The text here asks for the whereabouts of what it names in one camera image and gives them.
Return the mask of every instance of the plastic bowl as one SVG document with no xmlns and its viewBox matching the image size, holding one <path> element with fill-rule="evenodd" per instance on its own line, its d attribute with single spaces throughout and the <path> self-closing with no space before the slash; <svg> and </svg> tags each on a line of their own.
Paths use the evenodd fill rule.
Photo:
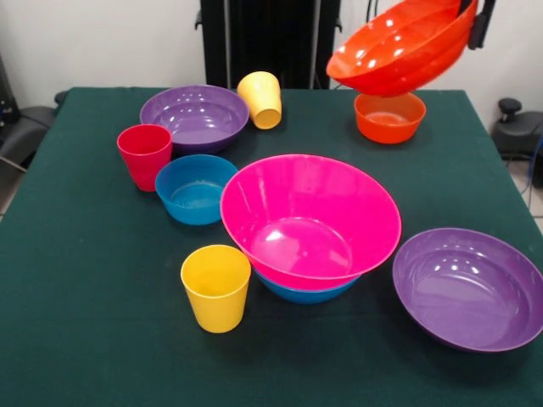
<svg viewBox="0 0 543 407">
<path fill-rule="evenodd" d="M 296 304 L 324 303 L 325 301 L 329 301 L 343 294 L 345 291 L 351 288 L 353 284 L 355 284 L 356 280 L 358 280 L 358 277 L 355 277 L 350 282 L 329 290 L 305 291 L 294 290 L 293 288 L 281 286 L 272 280 L 265 278 L 258 270 L 255 270 L 255 274 L 272 293 Z"/>
<path fill-rule="evenodd" d="M 463 53 L 477 12 L 473 0 L 404 0 L 362 26 L 334 52 L 327 74 L 368 95 L 398 96 L 449 69 Z"/>
<path fill-rule="evenodd" d="M 162 125 L 178 154 L 221 151 L 249 119 L 249 108 L 235 92 L 212 85 L 175 87 L 150 98 L 139 114 L 142 123 Z"/>
<path fill-rule="evenodd" d="M 326 157 L 288 154 L 241 169 L 224 189 L 222 221 L 267 279 L 337 288 L 382 264 L 400 240 L 400 212 L 368 174 Z"/>
<path fill-rule="evenodd" d="M 455 348 L 506 351 L 543 329 L 543 276 L 495 237 L 466 229 L 424 231 L 398 250 L 393 278 L 415 321 Z"/>
<path fill-rule="evenodd" d="M 426 114 L 426 106 L 412 93 L 392 98 L 359 95 L 355 112 L 356 125 L 365 137 L 396 144 L 413 137 Z"/>
<path fill-rule="evenodd" d="M 238 171 L 214 155 L 175 159 L 157 175 L 156 192 L 172 218 L 188 225 L 208 225 L 221 218 L 222 189 Z"/>
</svg>

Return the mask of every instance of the red bowl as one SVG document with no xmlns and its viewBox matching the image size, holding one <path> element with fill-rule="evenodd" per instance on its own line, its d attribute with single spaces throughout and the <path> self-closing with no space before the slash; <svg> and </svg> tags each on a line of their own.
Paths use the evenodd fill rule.
<svg viewBox="0 0 543 407">
<path fill-rule="evenodd" d="M 393 98 L 358 95 L 356 125 L 374 142 L 396 144 L 409 140 L 423 121 L 426 105 L 412 93 Z"/>
<path fill-rule="evenodd" d="M 327 74 L 369 95 L 411 92 L 460 58 L 477 4 L 457 16 L 459 0 L 405 0 L 347 40 L 328 61 Z"/>
</svg>

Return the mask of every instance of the table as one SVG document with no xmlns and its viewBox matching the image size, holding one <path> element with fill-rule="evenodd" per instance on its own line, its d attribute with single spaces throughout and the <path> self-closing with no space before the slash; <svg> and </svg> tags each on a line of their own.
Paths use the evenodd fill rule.
<svg viewBox="0 0 543 407">
<path fill-rule="evenodd" d="M 391 262 L 329 303 L 287 303 L 252 277 L 244 320 L 196 325 L 183 259 L 232 244 L 221 223 L 176 223 L 130 182 L 115 147 L 159 89 L 70 91 L 0 223 L 0 405 L 542 406 L 543 337 L 504 354 L 433 340 L 395 295 Z M 507 240 L 543 268 L 543 238 L 464 92 L 419 92 L 428 115 L 398 146 L 361 137 L 352 91 L 283 91 L 283 121 L 248 124 L 241 167 L 319 153 L 394 196 L 402 242 L 438 226 Z"/>
</svg>

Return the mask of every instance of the wall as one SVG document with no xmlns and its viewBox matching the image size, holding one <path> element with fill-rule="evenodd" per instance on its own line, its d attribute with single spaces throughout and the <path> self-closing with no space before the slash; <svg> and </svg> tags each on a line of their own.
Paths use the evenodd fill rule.
<svg viewBox="0 0 543 407">
<path fill-rule="evenodd" d="M 379 13 L 397 3 L 399 0 L 380 0 Z M 364 24 L 366 7 L 365 1 L 343 0 L 344 30 L 336 33 L 336 47 Z M 519 98 L 526 109 L 543 110 L 541 15 L 543 2 L 539 0 L 497 0 L 484 48 L 466 50 L 426 88 L 465 89 L 487 129 L 498 117 L 498 99 L 505 96 Z"/>
<path fill-rule="evenodd" d="M 380 0 L 382 12 L 398 0 Z M 71 86 L 177 86 L 205 81 L 199 0 L 0 0 L 0 53 L 21 106 L 52 104 Z M 496 102 L 543 109 L 538 0 L 498 0 L 485 47 L 467 50 L 428 88 L 466 89 L 490 127 Z M 339 46 L 365 21 L 343 0 Z"/>
<path fill-rule="evenodd" d="M 204 83 L 199 0 L 0 0 L 0 53 L 21 107 L 72 86 Z"/>
</svg>

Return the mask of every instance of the light yellow cup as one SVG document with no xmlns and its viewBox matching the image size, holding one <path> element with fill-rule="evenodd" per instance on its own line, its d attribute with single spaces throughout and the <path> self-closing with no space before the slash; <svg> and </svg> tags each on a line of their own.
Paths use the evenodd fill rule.
<svg viewBox="0 0 543 407">
<path fill-rule="evenodd" d="M 238 95 L 249 106 L 251 120 L 259 129 L 271 129 L 281 121 L 281 88 L 273 74 L 248 74 L 238 84 Z"/>
<path fill-rule="evenodd" d="M 247 257 L 231 246 L 205 246 L 185 259 L 181 281 L 203 329 L 223 333 L 241 322 L 250 275 Z"/>
</svg>

